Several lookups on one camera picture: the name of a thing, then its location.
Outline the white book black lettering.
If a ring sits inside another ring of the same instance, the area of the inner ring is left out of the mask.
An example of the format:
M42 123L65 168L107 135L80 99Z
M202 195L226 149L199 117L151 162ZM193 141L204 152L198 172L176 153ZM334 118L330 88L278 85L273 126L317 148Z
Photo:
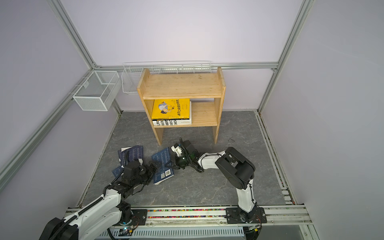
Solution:
M190 106L190 118L183 120L152 120L154 126L182 126L192 124L192 103Z

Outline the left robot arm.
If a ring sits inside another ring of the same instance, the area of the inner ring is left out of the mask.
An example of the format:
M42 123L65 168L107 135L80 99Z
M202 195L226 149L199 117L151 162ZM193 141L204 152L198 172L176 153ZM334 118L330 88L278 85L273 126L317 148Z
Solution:
M135 194L138 186L148 185L160 167L156 161L146 165L138 160L129 162L97 199L65 218L50 220L40 239L94 240L115 224L131 224L136 216L126 198Z

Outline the yellow book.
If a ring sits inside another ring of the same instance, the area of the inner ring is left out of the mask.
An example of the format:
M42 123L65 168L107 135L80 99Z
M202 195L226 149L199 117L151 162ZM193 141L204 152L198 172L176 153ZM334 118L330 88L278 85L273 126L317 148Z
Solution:
M152 120L183 120L190 118L190 99L157 99L154 101Z

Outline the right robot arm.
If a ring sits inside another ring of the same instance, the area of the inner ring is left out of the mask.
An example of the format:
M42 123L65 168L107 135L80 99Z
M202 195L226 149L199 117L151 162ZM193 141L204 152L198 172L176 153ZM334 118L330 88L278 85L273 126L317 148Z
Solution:
M209 169L220 170L226 179L236 188L238 205L226 209L229 224L262 223L259 206L254 198L253 181L256 167L233 147L218 153L200 153L190 141L183 141L171 147L174 155L165 167L185 169L192 167L203 173Z

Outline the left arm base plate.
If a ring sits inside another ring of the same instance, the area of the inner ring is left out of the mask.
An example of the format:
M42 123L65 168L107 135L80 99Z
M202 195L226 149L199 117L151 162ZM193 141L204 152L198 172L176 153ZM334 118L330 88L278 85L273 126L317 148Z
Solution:
M122 226L144 226L147 220L147 209L129 209L122 212L119 222Z

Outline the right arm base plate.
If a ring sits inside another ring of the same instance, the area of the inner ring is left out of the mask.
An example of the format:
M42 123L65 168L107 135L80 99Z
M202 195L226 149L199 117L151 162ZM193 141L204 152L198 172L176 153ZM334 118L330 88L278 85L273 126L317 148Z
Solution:
M265 224L267 217L264 208L255 206L249 213L240 207L226 208L228 224Z

